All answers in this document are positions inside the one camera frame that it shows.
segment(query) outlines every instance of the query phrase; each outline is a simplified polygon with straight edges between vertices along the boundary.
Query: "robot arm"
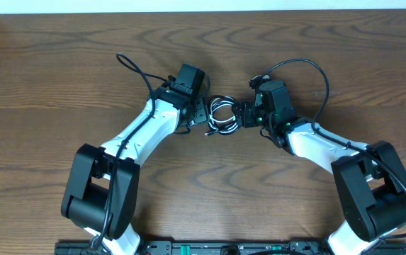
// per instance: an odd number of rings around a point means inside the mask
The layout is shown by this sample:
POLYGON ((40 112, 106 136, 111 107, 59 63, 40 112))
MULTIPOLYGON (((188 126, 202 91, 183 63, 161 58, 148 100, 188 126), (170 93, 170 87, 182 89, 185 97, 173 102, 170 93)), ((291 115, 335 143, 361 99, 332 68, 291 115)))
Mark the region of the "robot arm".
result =
POLYGON ((84 144, 76 153, 61 213, 94 236, 100 235, 104 226, 109 190, 91 180, 102 177, 110 180, 112 166, 118 162, 115 179, 111 180, 114 184, 108 231, 103 238, 103 244, 112 254, 134 254, 140 243, 130 222, 135 211, 140 167, 146 158, 179 126, 189 129, 207 120, 204 98, 198 95, 204 76, 200 69, 183 64, 177 78, 171 76, 154 91, 155 110, 153 99, 149 99, 141 114, 119 135, 99 148, 84 144))
POLYGON ((283 81, 258 76, 250 87, 255 100, 233 107, 238 122, 246 128, 262 126, 277 147, 334 174, 346 218, 328 239, 334 254, 361 254, 406 225, 406 171, 391 144, 353 142, 317 123, 312 126, 311 120, 296 114, 283 81), (383 168, 385 164, 393 166, 397 178, 383 168), (372 179, 383 179, 384 184, 371 190, 367 182, 372 179))
MULTIPOLYGON (((184 64, 177 78, 171 76, 154 92, 154 115, 121 148, 117 174, 111 180, 114 183, 113 204, 108 231, 103 239, 112 254, 133 255, 140 243, 140 237, 130 222, 135 211, 140 167, 152 150, 178 127, 189 130, 192 125, 213 120, 204 97, 198 96, 203 77, 201 70, 184 64)), ((334 174, 346 218, 328 239, 335 255, 362 254, 378 239, 406 224, 406 194, 402 188, 402 185, 406 187, 406 171, 393 146, 387 142, 373 145, 352 142, 323 130, 317 123, 313 127, 310 120, 297 116, 282 81, 270 80, 267 75, 257 76, 251 80, 250 88, 255 90, 254 101, 230 102, 235 125, 244 128, 262 126, 278 148, 309 159, 334 174), (376 160, 334 140, 368 150, 380 164, 393 166, 400 183, 391 178, 376 160), (384 179, 385 183, 371 190, 367 184, 371 179, 384 179)), ((62 201, 63 216, 93 235, 99 235, 107 212, 108 189, 91 180, 111 178, 110 169, 116 162, 114 159, 123 144, 121 142, 151 115, 151 111, 152 99, 143 112, 112 140, 99 148, 85 144, 79 149, 62 201)), ((216 127, 211 134, 222 130, 216 127)))

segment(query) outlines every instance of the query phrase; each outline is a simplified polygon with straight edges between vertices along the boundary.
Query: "white wall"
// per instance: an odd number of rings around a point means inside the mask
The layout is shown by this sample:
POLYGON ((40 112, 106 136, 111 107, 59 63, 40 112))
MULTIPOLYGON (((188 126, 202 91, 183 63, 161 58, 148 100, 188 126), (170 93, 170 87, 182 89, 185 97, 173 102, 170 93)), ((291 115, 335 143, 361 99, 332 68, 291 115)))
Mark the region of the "white wall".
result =
POLYGON ((406 9, 406 0, 0 0, 0 14, 406 9))

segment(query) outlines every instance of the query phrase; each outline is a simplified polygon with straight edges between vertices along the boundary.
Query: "wood grain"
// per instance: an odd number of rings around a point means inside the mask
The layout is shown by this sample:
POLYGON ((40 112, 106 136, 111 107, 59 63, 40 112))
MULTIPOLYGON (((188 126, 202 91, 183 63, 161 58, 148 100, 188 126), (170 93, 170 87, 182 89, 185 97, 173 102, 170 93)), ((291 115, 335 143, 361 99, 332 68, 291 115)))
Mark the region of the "wood grain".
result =
MULTIPOLYGON (((406 167, 406 11, 0 16, 0 254, 51 254, 59 239, 89 238, 60 215, 73 156, 117 135, 147 96, 116 52, 164 77, 194 64, 213 94, 239 100, 271 65, 310 58, 332 84, 320 123, 353 140, 391 142, 406 167)), ((312 116, 324 97, 320 74, 292 64, 274 75, 312 116)), ((338 228, 329 173, 257 129, 205 131, 166 138, 142 168, 140 234, 275 240, 338 228)))

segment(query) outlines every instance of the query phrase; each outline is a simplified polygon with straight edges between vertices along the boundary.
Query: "black joint motor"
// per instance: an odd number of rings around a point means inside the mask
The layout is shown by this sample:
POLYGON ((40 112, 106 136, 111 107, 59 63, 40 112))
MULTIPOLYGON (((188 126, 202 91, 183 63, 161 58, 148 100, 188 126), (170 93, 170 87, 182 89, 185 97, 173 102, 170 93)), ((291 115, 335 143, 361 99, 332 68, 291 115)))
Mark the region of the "black joint motor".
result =
MULTIPOLYGON (((383 163, 393 166, 395 175, 406 187, 406 170, 388 142, 378 142, 368 150, 383 163)), ((379 166, 360 154, 332 162, 332 170, 346 221, 356 235, 371 242, 382 234, 406 224, 406 194, 402 187, 379 166), (384 179, 373 190, 366 179, 384 179)))
POLYGON ((177 77, 168 76, 168 78, 169 80, 155 91, 155 95, 156 98, 172 103, 180 110, 179 126, 190 127, 208 122, 205 93, 201 93, 205 73, 197 67, 182 64, 177 77))
POLYGON ((254 101, 233 106, 239 123, 244 128, 264 127, 277 147, 286 148, 286 132, 299 119, 288 88, 283 81, 271 80, 268 75, 254 77, 249 86, 255 90, 254 101))
MULTIPOLYGON (((108 189, 93 183, 92 177, 109 174, 113 157, 102 148, 84 144, 75 154, 72 170, 62 199, 61 214, 79 227, 101 232, 105 218, 108 189)), ((120 160, 113 186, 111 221, 105 238, 117 239, 132 220, 137 202, 140 165, 120 160)))

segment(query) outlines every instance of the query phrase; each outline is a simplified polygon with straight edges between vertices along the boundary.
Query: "black cable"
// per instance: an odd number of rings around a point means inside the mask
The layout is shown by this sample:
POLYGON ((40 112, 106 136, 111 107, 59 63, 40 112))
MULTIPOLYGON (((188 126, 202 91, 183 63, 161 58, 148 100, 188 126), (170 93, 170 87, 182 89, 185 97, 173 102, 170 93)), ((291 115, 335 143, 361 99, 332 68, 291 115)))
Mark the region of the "black cable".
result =
POLYGON ((190 134, 190 131, 191 131, 191 129, 190 129, 190 126, 189 125, 185 125, 185 128, 187 129, 186 131, 181 131, 181 132, 173 132, 173 134, 175 134, 175 135, 188 135, 188 134, 190 134))
POLYGON ((91 245, 97 240, 98 236, 94 236, 89 241, 89 245, 81 249, 79 255, 111 255, 111 250, 102 242, 102 253, 98 253, 91 248, 91 245))
POLYGON ((364 249, 364 250, 360 253, 360 255, 364 255, 364 254, 369 253, 370 251, 373 251, 374 249, 378 248, 379 245, 381 245, 381 244, 384 243, 384 242, 385 242, 385 240, 384 240, 382 237, 379 238, 378 241, 377 241, 375 244, 373 244, 373 245, 371 245, 370 247, 364 249))
POLYGON ((113 189, 114 189, 114 183, 115 183, 115 179, 116 179, 116 173, 118 170, 118 163, 119 163, 119 157, 121 152, 123 151, 123 149, 125 148, 126 144, 129 142, 130 138, 132 138, 132 136, 144 125, 146 124, 146 122, 152 118, 152 116, 155 113, 155 95, 154 95, 154 91, 152 90, 152 86, 151 83, 149 83, 149 81, 147 80, 146 76, 149 77, 154 77, 156 79, 159 79, 160 77, 158 76, 153 76, 151 74, 146 75, 143 71, 141 71, 141 69, 132 61, 130 60, 128 57, 126 57, 123 54, 117 53, 116 54, 116 59, 123 64, 123 66, 127 67, 130 70, 133 70, 134 72, 138 73, 141 75, 141 77, 145 80, 145 83, 147 85, 147 88, 149 89, 149 93, 150 93, 150 98, 151 98, 151 102, 152 102, 152 110, 150 111, 149 115, 138 125, 136 126, 132 132, 129 133, 129 135, 120 143, 119 149, 116 152, 116 156, 115 159, 113 160, 113 164, 111 165, 111 177, 110 177, 110 185, 108 187, 108 198, 107 198, 107 202, 105 205, 105 217, 103 219, 103 227, 102 227, 102 231, 101 234, 98 236, 97 240, 95 240, 95 244, 93 245, 93 242, 90 243, 90 247, 91 249, 98 249, 103 241, 103 238, 105 237, 107 231, 108 231, 108 226, 109 226, 109 222, 112 218, 111 215, 111 201, 113 199, 113 189), (126 60, 127 62, 129 62, 132 67, 128 66, 124 61, 122 61, 122 59, 126 60))
MULTIPOLYGON (((130 70, 136 72, 137 74, 141 74, 139 71, 133 69, 133 68, 130 67, 128 64, 126 64, 124 61, 122 61, 121 58, 123 58, 124 60, 127 60, 125 55, 122 55, 122 54, 120 54, 120 53, 116 54, 116 59, 117 59, 121 64, 123 64, 124 67, 127 67, 128 69, 130 69, 130 70)), ((162 81, 168 81, 167 79, 161 78, 160 76, 157 76, 157 75, 147 74, 147 73, 144 73, 144 72, 143 72, 143 74, 144 74, 145 76, 147 76, 147 77, 159 79, 159 80, 162 80, 162 81)))
POLYGON ((262 129, 259 131, 259 134, 260 134, 262 137, 268 139, 269 141, 274 142, 274 140, 272 139, 272 137, 269 137, 268 135, 264 135, 264 134, 262 133, 265 129, 266 129, 265 127, 262 127, 262 129))
MULTIPOLYGON (((329 91, 330 91, 329 79, 327 78, 327 75, 325 74, 325 72, 322 70, 321 67, 319 67, 316 63, 314 63, 313 61, 311 61, 309 59, 290 59, 290 60, 286 60, 286 61, 283 61, 283 62, 280 62, 280 63, 274 65, 263 76, 269 74, 270 72, 275 70, 275 68, 277 68, 277 67, 280 67, 280 66, 282 66, 284 64, 288 64, 288 63, 292 63, 292 62, 307 62, 307 63, 310 63, 312 66, 316 67, 317 70, 319 70, 319 72, 323 75, 324 80, 325 80, 325 86, 326 86, 325 99, 324 99, 324 102, 321 105, 321 108, 318 110, 318 112, 316 113, 315 117, 312 119, 312 122, 311 122, 311 128, 315 131, 315 133, 317 133, 318 135, 322 136, 325 139, 328 139, 328 140, 330 140, 332 142, 335 142, 335 143, 337 143, 337 144, 339 144, 341 146, 344 146, 346 148, 353 149, 353 150, 357 151, 359 154, 362 154, 363 156, 368 157, 371 161, 375 162, 380 168, 382 168, 388 175, 390 175, 390 177, 392 179, 394 179, 398 183, 398 185, 403 189, 403 191, 406 194, 406 186, 402 183, 402 180, 397 177, 396 173, 387 164, 385 164, 381 160, 377 159, 370 152, 367 152, 367 151, 365 151, 363 149, 355 147, 355 146, 351 145, 350 142, 344 143, 342 141, 334 139, 333 137, 329 137, 329 136, 325 135, 324 133, 320 132, 319 128, 315 127, 315 123, 316 123, 317 118, 321 114, 322 110, 324 110, 324 107, 327 104, 327 101, 329 100, 329 91)), ((396 238, 405 238, 405 237, 406 237, 406 233, 404 233, 404 234, 395 234, 395 235, 385 235, 385 236, 383 236, 381 238, 382 239, 396 239, 396 238)))
POLYGON ((298 251, 287 251, 287 250, 269 250, 269 251, 260 251, 250 255, 277 255, 277 254, 289 254, 289 255, 305 255, 298 251))

